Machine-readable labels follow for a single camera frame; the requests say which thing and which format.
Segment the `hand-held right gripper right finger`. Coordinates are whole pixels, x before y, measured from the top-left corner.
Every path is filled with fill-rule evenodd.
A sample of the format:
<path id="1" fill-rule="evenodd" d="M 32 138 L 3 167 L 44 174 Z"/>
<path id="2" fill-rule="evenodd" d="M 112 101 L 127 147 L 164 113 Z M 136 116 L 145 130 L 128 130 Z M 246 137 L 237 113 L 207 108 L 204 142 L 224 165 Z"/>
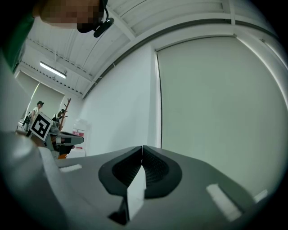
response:
<path id="1" fill-rule="evenodd" d="M 223 230 L 254 205 L 238 183 L 201 160 L 143 147 L 144 204 L 134 230 Z"/>

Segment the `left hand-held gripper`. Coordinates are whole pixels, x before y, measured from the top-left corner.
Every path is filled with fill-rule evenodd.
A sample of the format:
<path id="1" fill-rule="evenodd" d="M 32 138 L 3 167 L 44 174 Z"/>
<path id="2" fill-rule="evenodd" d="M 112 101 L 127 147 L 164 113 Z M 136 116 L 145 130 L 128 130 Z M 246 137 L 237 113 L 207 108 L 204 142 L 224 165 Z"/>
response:
<path id="1" fill-rule="evenodd" d="M 64 145 L 79 145 L 84 142 L 84 137 L 60 131 L 57 118 L 50 119 L 42 112 L 38 112 L 29 127 L 27 137 L 37 139 L 42 147 L 49 149 L 54 158 L 65 157 Z"/>

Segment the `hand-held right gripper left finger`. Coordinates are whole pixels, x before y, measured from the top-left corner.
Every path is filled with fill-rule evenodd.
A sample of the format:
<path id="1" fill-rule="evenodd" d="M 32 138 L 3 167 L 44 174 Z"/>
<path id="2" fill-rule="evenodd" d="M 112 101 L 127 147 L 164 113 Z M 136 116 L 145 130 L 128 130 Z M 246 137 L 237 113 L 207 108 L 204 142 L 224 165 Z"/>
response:
<path id="1" fill-rule="evenodd" d="M 139 230 L 134 217 L 143 206 L 142 147 L 56 161 L 65 181 L 96 209 L 103 230 Z"/>

